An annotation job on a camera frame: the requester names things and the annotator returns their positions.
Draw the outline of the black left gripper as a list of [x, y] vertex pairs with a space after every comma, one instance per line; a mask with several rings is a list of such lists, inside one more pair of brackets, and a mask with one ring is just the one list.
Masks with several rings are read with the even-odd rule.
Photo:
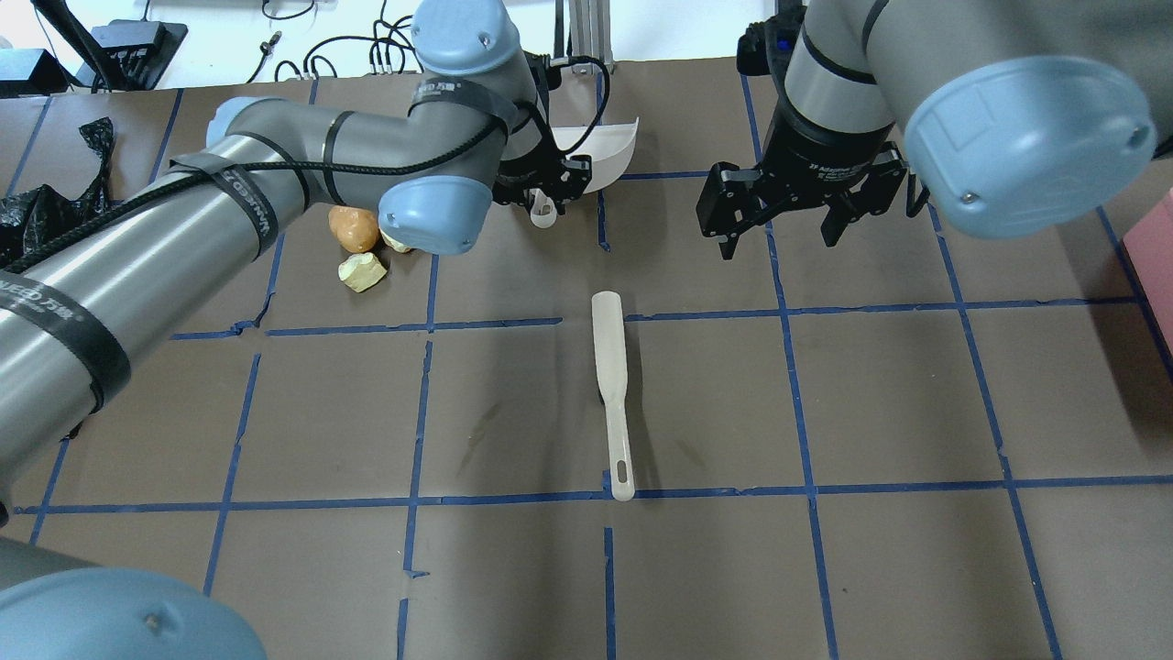
[[533, 206], [533, 193], [544, 193], [554, 206], [565, 206], [586, 193], [592, 181], [590, 155], [527, 154], [499, 162], [491, 185], [494, 204]]

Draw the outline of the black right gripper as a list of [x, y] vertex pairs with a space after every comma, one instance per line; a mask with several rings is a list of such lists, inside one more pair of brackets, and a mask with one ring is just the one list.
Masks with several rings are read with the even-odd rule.
[[862, 132], [838, 131], [779, 101], [762, 154], [754, 166], [716, 163], [698, 202], [700, 233], [716, 239], [724, 260], [735, 256], [743, 234], [765, 226], [775, 215], [827, 207], [820, 234], [827, 249], [838, 246], [848, 226], [863, 215], [882, 215], [909, 173], [891, 125]]

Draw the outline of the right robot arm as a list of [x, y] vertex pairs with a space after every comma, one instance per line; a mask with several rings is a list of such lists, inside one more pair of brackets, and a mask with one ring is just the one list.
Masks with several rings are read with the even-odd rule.
[[1168, 1], [781, 1], [735, 64], [777, 106], [758, 163], [713, 164], [696, 204], [724, 259], [818, 207], [832, 247], [902, 184], [907, 215], [1029, 237], [1169, 158]]

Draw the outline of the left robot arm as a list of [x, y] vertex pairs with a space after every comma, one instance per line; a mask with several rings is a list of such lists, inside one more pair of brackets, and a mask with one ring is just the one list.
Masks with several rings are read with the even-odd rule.
[[491, 204], [562, 213], [592, 179], [545, 120], [545, 72], [501, 1], [423, 1], [422, 79], [404, 117], [230, 98], [206, 147], [126, 203], [4, 263], [4, 498], [54, 440], [101, 411], [187, 317], [316, 204], [372, 210], [378, 237], [470, 250]]

